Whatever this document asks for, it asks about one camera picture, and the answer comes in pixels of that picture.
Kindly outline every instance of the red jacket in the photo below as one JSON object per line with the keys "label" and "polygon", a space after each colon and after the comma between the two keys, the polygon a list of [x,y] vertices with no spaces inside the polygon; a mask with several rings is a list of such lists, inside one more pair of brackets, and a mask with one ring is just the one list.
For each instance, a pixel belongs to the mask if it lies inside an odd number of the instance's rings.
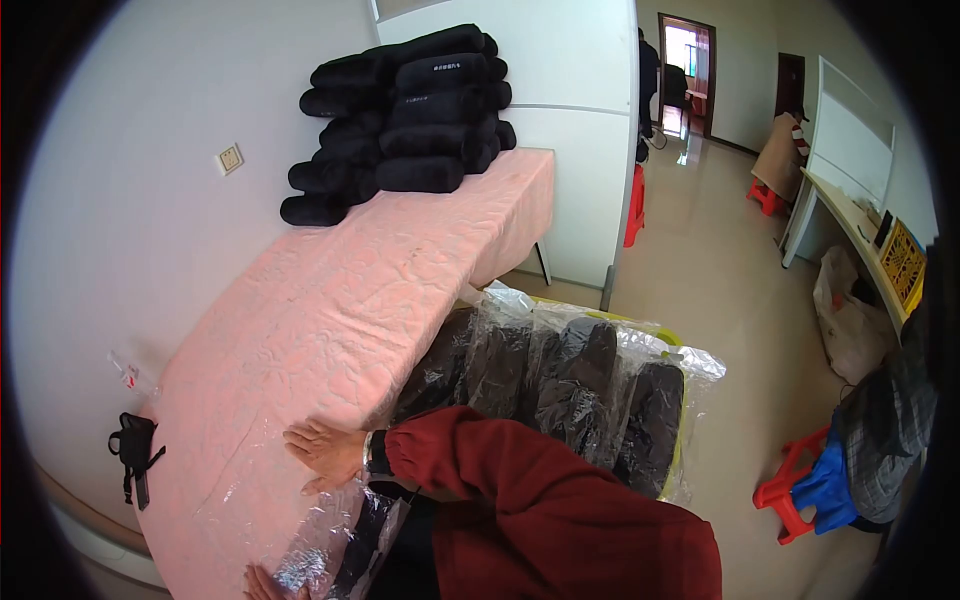
{"label": "red jacket", "polygon": [[566,445],[466,407],[388,430],[397,477],[448,489],[434,526],[443,598],[720,598],[709,523],[630,491]]}

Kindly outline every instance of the clear plastic wrap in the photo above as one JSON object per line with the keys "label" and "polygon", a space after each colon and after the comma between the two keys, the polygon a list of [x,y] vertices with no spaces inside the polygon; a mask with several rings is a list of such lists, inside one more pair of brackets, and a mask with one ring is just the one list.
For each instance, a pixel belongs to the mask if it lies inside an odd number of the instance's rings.
{"label": "clear plastic wrap", "polygon": [[470,408],[492,419],[515,416],[532,322],[522,304],[489,295],[480,303],[459,391]]}
{"label": "clear plastic wrap", "polygon": [[447,315],[437,337],[417,363],[396,399],[393,423],[440,406],[465,403],[456,397],[467,351],[476,324],[477,309],[458,308]]}
{"label": "clear plastic wrap", "polygon": [[342,488],[301,496],[302,472],[283,448],[283,426],[261,408],[194,521],[240,597],[246,564],[262,564],[277,589],[293,599],[307,584],[312,598],[362,598],[386,554],[407,505],[352,480]]}
{"label": "clear plastic wrap", "polygon": [[646,333],[648,324],[614,323],[620,347],[648,358],[632,365],[633,397],[613,474],[636,492],[686,505],[684,463],[694,423],[704,414],[709,388],[727,368],[709,352],[670,346]]}
{"label": "clear plastic wrap", "polygon": [[582,306],[541,302],[533,311],[519,420],[561,440],[587,462],[613,468],[635,380],[649,356],[621,347],[619,326]]}

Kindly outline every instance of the white desk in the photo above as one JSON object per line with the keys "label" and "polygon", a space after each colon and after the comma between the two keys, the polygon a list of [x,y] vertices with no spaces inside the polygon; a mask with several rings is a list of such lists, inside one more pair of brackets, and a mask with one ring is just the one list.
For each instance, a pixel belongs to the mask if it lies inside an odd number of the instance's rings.
{"label": "white desk", "polygon": [[[813,214],[813,208],[819,200],[837,220],[837,223],[840,224],[840,227],[853,243],[853,247],[860,254],[860,258],[870,272],[870,277],[874,280],[874,285],[880,297],[883,298],[883,304],[887,307],[890,321],[893,323],[897,335],[900,336],[900,328],[903,327],[907,315],[900,304],[900,298],[898,298],[890,278],[884,273],[883,266],[880,264],[880,251],[874,246],[876,227],[867,218],[867,214],[838,187],[809,173],[803,167],[800,171],[804,174],[804,182],[801,185],[800,193],[797,195],[797,204],[793,208],[793,214],[790,215],[786,232],[780,240],[783,268],[789,267],[793,257],[797,254],[797,248],[800,246],[801,240],[804,239],[806,226],[810,222],[810,215]],[[863,229],[869,240],[865,240],[860,235],[857,230],[858,227]]]}

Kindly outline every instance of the stack of black pillows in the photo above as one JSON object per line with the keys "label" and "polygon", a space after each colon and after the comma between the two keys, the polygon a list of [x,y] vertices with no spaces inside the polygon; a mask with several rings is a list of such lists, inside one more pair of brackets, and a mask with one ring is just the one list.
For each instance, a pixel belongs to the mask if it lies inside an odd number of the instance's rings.
{"label": "stack of black pillows", "polygon": [[283,201],[291,225],[332,226],[380,189],[452,192],[480,174],[514,129],[497,112],[511,101],[507,63],[473,24],[325,62],[300,97],[308,115],[333,117],[321,149],[290,168]]}

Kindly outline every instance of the plaid cloth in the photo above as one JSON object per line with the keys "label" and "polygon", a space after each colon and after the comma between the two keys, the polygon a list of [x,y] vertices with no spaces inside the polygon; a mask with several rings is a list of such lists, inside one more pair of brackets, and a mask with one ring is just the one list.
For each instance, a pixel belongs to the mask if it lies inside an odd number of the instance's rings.
{"label": "plaid cloth", "polygon": [[903,325],[900,349],[837,408],[853,504],[874,523],[897,516],[903,476],[930,440],[937,393],[924,360],[927,331],[922,301]]}

